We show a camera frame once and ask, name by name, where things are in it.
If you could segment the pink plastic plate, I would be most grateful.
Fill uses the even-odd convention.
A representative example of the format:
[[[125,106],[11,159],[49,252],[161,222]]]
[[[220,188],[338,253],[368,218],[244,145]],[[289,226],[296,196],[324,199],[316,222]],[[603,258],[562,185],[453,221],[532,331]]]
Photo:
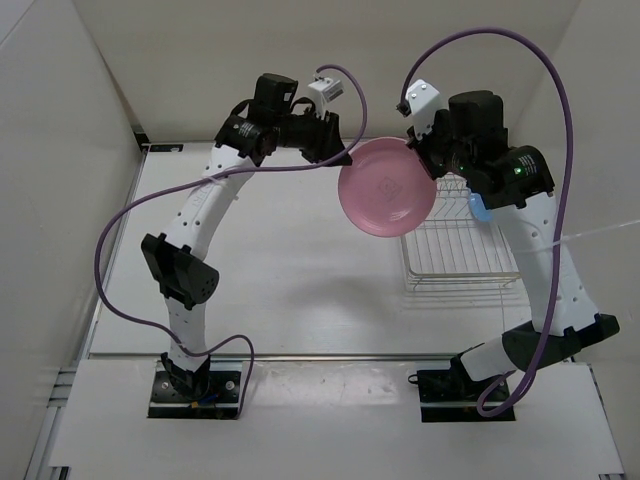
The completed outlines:
[[[351,158],[352,164],[340,170],[337,192],[356,228],[394,238],[415,230],[429,216],[437,184],[403,139],[371,139],[358,145]]]

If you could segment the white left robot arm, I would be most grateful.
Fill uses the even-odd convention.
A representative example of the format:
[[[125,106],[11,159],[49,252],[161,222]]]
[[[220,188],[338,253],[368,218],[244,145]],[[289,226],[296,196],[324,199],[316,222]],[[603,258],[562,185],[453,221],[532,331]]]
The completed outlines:
[[[205,304],[219,282],[219,273],[205,262],[213,235],[251,168],[262,165],[277,148],[295,148],[318,164],[344,154],[339,117],[327,111],[344,91],[340,80],[316,76],[309,94],[297,98],[297,81],[278,74],[261,75],[252,98],[234,107],[214,138],[204,174],[224,176],[193,189],[176,217],[157,236],[144,237],[141,249],[159,285],[175,334],[161,362],[170,384],[190,401],[210,391],[210,356],[205,346]]]

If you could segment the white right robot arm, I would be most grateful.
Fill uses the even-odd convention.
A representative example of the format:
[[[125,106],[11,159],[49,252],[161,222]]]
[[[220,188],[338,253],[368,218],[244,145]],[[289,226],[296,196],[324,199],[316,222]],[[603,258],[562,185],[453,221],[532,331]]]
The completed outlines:
[[[479,90],[444,101],[420,82],[405,99],[409,148],[432,179],[457,175],[482,198],[510,247],[531,309],[527,323],[456,355],[442,388],[470,400],[489,381],[526,370],[540,342],[545,345],[537,366],[545,368],[618,334],[617,318],[599,311],[568,248],[554,241],[550,170],[537,148],[510,145],[502,99]]]

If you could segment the blue plastic plate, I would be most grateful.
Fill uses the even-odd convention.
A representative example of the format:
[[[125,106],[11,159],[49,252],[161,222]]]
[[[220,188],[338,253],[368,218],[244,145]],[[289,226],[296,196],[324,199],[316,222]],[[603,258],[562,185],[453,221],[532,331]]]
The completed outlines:
[[[469,194],[469,209],[473,217],[479,222],[488,223],[493,218],[491,211],[486,208],[482,197],[477,193],[471,192]]]

